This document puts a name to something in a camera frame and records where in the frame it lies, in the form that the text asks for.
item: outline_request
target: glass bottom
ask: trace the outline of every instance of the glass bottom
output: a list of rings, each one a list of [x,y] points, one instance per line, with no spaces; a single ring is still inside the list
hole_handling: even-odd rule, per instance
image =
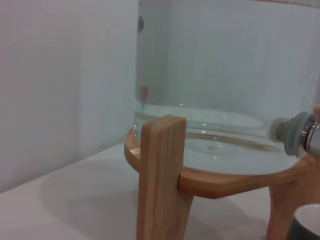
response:
[[[267,138],[268,126],[248,115],[218,110],[145,105],[136,109],[134,131],[173,114],[187,119],[184,166],[208,172],[263,175],[286,170],[298,159],[288,156],[283,143]]]

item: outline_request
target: wooden stand leg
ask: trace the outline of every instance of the wooden stand leg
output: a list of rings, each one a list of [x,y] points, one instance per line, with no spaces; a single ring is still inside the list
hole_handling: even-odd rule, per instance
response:
[[[167,115],[143,125],[137,240],[183,240],[193,196],[178,192],[186,119]]]
[[[307,177],[270,186],[271,212],[268,240],[285,240],[295,210],[303,205],[320,203],[320,159]]]

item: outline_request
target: round wooden ring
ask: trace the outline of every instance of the round wooden ring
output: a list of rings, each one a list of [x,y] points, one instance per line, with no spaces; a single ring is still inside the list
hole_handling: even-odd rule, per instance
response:
[[[133,129],[129,130],[124,142],[127,162],[139,172],[140,144]],[[218,199],[263,187],[294,181],[306,176],[314,167],[315,159],[308,155],[293,167],[266,175],[231,175],[183,167],[178,189],[180,192],[209,199]]]

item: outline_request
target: wooden stand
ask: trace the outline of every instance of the wooden stand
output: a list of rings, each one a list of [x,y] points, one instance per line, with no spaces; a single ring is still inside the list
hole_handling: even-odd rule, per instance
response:
[[[140,173],[137,240],[183,240],[194,196],[218,199],[269,186],[268,240],[284,240],[294,211],[320,202],[320,159],[308,155],[267,175],[206,172],[183,167],[185,135],[186,120],[167,115],[143,125],[141,147],[133,130],[126,136],[125,157]]]

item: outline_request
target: glass jar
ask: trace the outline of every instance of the glass jar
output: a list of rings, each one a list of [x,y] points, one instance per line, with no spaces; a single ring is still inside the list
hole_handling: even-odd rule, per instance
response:
[[[277,118],[312,111],[319,23],[310,5],[140,0],[136,137],[145,122],[172,114],[187,119],[186,167],[244,175],[290,168],[298,158],[268,131]]]

